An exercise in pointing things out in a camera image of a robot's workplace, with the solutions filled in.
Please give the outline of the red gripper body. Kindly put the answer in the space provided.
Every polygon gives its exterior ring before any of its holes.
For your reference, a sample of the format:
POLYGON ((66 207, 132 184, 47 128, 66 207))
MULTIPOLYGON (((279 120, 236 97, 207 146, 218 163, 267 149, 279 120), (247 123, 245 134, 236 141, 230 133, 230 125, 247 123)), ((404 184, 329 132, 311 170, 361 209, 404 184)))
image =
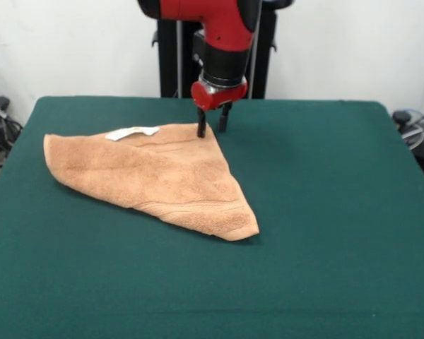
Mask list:
POLYGON ((191 86, 191 94, 194 104, 203 111, 217 109, 228 102, 237 102, 247 93, 248 84, 245 77, 241 84, 236 87, 215 87, 206 81, 199 79, 191 86))

